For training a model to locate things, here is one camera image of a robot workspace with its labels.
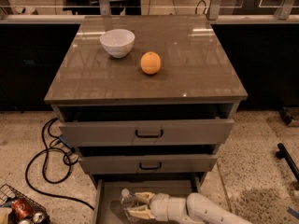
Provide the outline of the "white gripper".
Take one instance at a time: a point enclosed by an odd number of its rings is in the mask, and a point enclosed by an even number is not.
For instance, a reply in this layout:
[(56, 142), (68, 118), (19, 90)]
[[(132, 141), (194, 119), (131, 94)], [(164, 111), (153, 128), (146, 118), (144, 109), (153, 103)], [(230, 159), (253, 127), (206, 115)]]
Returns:
[(136, 192), (136, 200), (144, 205), (129, 207), (128, 213), (132, 217), (142, 219), (156, 219), (158, 221), (168, 220), (168, 203), (170, 196), (168, 194), (152, 192)]

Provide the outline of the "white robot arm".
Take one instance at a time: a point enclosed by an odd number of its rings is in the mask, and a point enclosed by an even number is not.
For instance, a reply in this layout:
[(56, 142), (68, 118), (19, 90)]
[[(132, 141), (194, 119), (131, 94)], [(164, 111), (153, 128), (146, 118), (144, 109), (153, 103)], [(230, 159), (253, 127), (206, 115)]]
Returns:
[(138, 192), (135, 199), (139, 206), (127, 207), (132, 217), (175, 221), (178, 224), (252, 224), (219, 205), (201, 193), (195, 192), (187, 198), (171, 197), (169, 194)]

